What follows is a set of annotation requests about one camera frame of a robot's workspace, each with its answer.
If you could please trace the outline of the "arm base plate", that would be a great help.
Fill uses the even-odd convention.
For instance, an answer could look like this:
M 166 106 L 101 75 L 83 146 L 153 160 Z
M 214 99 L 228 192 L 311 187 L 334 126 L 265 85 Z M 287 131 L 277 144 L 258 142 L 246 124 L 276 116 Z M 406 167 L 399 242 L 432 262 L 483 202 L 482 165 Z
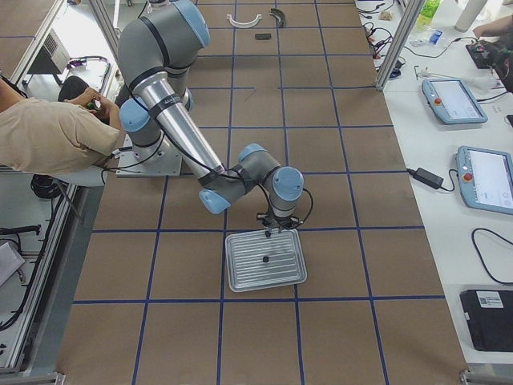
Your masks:
M 128 150 L 119 155 L 115 170 L 118 177 L 179 176 L 181 173 L 182 155 L 163 133 L 148 147 L 138 147 L 125 135 L 123 147 Z

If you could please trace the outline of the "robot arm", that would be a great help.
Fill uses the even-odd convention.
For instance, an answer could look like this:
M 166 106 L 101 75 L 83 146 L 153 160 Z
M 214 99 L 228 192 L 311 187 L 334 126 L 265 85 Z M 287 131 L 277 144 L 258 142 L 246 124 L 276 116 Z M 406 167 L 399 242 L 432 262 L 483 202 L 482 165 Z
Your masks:
M 258 186 L 268 209 L 257 220 L 267 229 L 296 229 L 303 223 L 293 214 L 304 192 L 303 175 L 259 144 L 246 146 L 232 168 L 222 164 L 185 107 L 191 99 L 185 86 L 188 69 L 210 41 L 207 24 L 190 1 L 156 5 L 119 37 L 119 69 L 131 94 L 121 116 L 132 143 L 142 148 L 166 136 L 196 176 L 210 213 L 222 213 Z

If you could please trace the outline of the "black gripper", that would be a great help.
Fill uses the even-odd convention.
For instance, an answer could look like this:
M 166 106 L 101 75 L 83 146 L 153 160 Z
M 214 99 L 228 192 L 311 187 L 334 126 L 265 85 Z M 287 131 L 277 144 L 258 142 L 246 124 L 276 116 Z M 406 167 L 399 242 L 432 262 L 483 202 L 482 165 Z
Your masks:
M 284 230 L 293 230 L 299 226 L 299 218 L 295 216 L 278 217 L 268 208 L 265 213 L 257 213 L 256 220 L 265 228 L 265 236 L 272 236 L 272 229 L 277 229 L 278 233 Z

